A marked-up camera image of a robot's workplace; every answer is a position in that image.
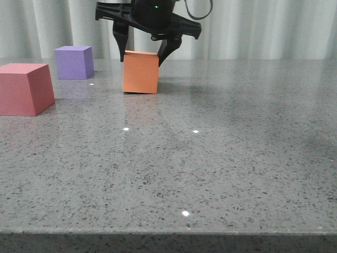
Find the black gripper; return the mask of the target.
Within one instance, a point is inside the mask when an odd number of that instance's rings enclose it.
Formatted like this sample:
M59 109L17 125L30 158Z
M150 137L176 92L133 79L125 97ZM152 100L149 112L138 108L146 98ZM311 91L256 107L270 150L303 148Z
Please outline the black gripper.
M124 55L130 27L151 35L160 41L158 66L182 43L180 36L198 39L201 24L173 13L175 1L131 1L130 3L96 3L95 19L113 21L113 36L117 42L120 61Z

